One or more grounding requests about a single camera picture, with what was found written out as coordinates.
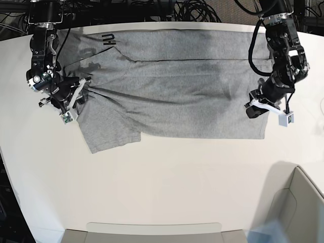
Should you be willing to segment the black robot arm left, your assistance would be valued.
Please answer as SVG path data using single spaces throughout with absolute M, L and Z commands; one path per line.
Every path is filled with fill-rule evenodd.
M 289 102 L 295 92 L 295 85 L 308 75 L 309 64 L 304 48 L 300 44 L 289 1 L 260 1 L 261 9 L 252 12 L 239 1 L 235 2 L 244 12 L 258 16 L 251 44 L 248 61 L 251 69 L 262 78 L 258 88 L 249 93 L 250 101 L 245 104 L 249 118 L 257 118 L 268 111 L 280 111 L 279 104 L 285 99 L 283 115 L 292 121 Z M 263 72 L 253 63 L 253 51 L 259 27 L 264 25 L 266 40 L 274 59 L 272 72 Z

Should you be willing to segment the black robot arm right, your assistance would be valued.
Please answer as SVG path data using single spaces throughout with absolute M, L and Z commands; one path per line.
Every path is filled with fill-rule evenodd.
M 70 34 L 68 30 L 60 43 L 56 25 L 64 20 L 72 23 L 70 1 L 31 1 L 28 25 L 33 26 L 29 47 L 32 52 L 31 68 L 26 72 L 28 86 L 35 92 L 48 95 L 39 106 L 51 103 L 62 113 L 82 105 L 86 99 L 78 77 L 64 77 L 58 61 Z

